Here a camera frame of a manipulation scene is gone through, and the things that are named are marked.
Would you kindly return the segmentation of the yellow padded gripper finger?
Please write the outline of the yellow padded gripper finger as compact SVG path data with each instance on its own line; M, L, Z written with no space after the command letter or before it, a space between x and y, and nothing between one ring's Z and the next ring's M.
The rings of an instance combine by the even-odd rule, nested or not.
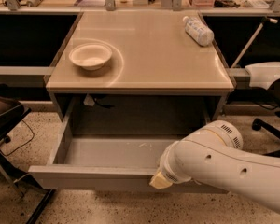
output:
M169 182L163 174L158 171L152 176L149 185L155 189L167 189L172 186L172 182Z

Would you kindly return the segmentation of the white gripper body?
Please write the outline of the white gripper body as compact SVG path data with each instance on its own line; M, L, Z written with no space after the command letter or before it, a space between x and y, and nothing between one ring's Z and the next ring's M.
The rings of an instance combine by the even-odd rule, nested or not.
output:
M186 175L177 163L175 157L175 148L179 144L179 141L173 142L168 146L161 155L159 170L161 174L171 183L181 184L191 180L189 175Z

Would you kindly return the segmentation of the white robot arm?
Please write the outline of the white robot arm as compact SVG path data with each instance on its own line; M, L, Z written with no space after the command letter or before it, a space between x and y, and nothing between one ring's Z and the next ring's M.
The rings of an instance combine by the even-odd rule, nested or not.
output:
M280 214L280 158L245 152L243 144L232 124L213 121L164 150L150 185L166 189L195 180Z

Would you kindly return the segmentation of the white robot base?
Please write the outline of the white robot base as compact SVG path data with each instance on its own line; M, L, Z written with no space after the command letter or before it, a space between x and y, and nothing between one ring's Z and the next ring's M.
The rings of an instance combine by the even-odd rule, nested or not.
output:
M254 63L245 67L249 74L251 88L268 90L271 85L280 79L280 62Z

